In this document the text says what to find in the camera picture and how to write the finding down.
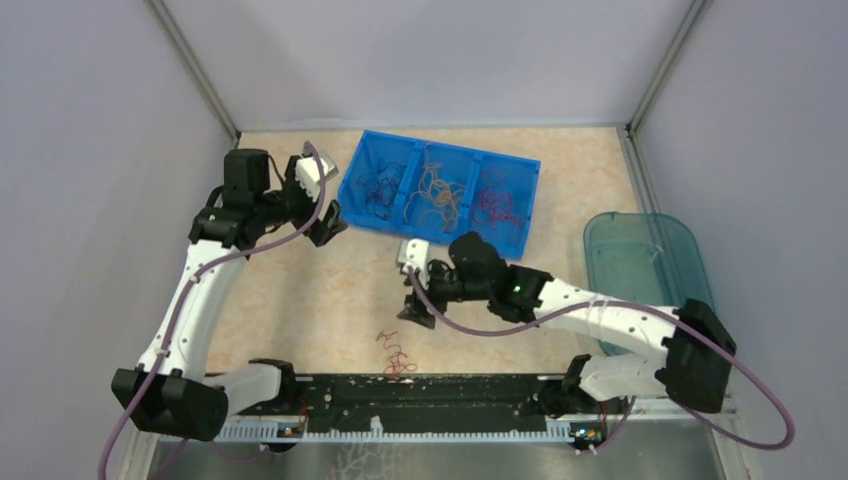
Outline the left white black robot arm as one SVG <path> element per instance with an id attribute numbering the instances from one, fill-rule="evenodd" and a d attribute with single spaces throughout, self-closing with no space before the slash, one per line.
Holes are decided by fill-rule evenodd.
<path id="1" fill-rule="evenodd" d="M 229 151 L 223 183 L 194 217 L 179 286 L 153 340 L 131 369 L 115 372 L 111 390 L 132 423 L 159 435 L 211 441 L 225 421 L 259 404 L 277 414 L 300 399 L 293 366 L 256 359 L 210 375 L 206 361 L 223 307 L 248 261 L 300 236 L 314 246 L 345 230 L 327 183 L 338 173 L 329 155 L 305 143 L 279 170 L 266 150 Z"/>

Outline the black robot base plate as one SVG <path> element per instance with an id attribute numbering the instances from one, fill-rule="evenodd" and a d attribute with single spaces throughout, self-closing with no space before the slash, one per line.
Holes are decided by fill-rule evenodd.
<path id="1" fill-rule="evenodd" d="M 540 432 L 549 420 L 624 408 L 622 400 L 593 400 L 560 374 L 313 374 L 243 413 L 293 416 L 309 433 L 365 432 L 378 418 L 392 434 L 474 434 Z"/>

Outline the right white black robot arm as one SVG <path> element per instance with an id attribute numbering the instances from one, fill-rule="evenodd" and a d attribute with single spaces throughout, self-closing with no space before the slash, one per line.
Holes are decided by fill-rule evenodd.
<path id="1" fill-rule="evenodd" d="M 736 343 L 713 309 L 687 299 L 678 307 L 625 301 L 572 285 L 502 258 L 476 232 L 457 237 L 447 261 L 428 241 L 401 241 L 397 265 L 412 291 L 399 318 L 426 328 L 443 322 L 485 337 L 535 327 L 567 330 L 625 349 L 617 356 L 576 356 L 561 382 L 576 412 L 618 397 L 666 397 L 698 413 L 722 410 Z M 477 331 L 447 317 L 451 303 L 483 302 L 510 328 Z"/>

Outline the coloured wire ball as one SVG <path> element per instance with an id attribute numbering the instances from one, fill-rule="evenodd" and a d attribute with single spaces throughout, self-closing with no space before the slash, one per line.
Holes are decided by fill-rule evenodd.
<path id="1" fill-rule="evenodd" d="M 398 342 L 397 335 L 396 331 L 380 331 L 375 338 L 375 341 L 380 343 L 385 350 L 387 366 L 382 375 L 392 380 L 418 371 L 418 365 L 409 360 L 409 356 Z"/>

